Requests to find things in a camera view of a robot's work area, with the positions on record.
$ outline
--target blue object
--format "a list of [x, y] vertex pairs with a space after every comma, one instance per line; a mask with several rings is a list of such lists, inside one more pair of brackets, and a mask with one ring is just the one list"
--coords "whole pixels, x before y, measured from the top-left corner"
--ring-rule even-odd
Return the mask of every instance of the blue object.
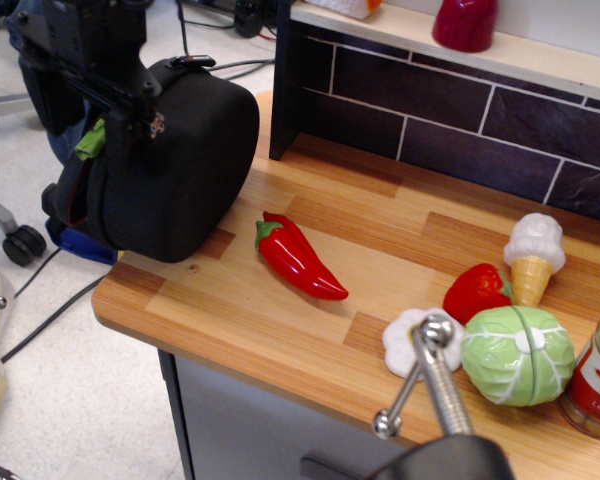
[[56, 232], [53, 228], [50, 228], [49, 220], [47, 220], [45, 226], [47, 227], [51, 241], [62, 250], [106, 265], [115, 265], [118, 261], [117, 250], [103, 247], [91, 237], [78, 230], [64, 228], [60, 232]]

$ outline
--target jar label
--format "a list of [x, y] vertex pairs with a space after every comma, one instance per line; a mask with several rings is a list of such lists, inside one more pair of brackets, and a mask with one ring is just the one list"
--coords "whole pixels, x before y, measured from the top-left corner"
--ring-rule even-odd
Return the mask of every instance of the jar label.
[[600, 420], [600, 352], [592, 341], [578, 359], [567, 394], [584, 412]]

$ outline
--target clear plastic container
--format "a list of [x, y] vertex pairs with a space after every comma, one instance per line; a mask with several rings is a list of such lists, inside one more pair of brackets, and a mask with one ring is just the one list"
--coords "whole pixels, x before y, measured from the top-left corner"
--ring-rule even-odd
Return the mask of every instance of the clear plastic container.
[[574, 427], [592, 437], [600, 437], [600, 322], [580, 353], [559, 404]]

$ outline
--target wood grain surface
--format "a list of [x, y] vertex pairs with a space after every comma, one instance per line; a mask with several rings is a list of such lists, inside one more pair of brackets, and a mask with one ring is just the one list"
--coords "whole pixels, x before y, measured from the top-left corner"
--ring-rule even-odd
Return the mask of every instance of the wood grain surface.
[[[191, 258], [164, 264], [126, 253], [93, 295], [98, 320], [158, 348], [371, 429], [402, 379], [384, 363], [384, 328], [409, 308], [440, 307], [455, 278], [489, 262], [527, 213], [556, 218], [566, 266], [541, 307], [579, 352], [600, 318], [600, 222], [311, 137], [268, 159], [271, 94], [238, 200]], [[277, 277], [254, 248], [264, 210], [296, 222], [350, 292], [315, 300]], [[460, 369], [476, 433], [497, 441], [519, 479], [600, 478], [600, 440], [572, 428], [555, 402], [497, 406]], [[419, 384], [396, 441], [441, 435]]]

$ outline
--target waffle cone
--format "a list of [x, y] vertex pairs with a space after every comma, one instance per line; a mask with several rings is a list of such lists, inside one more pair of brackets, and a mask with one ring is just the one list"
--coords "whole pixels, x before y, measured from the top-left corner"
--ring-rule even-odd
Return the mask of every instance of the waffle cone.
[[551, 264], [540, 257], [516, 258], [511, 264], [515, 304], [537, 307], [551, 274]]

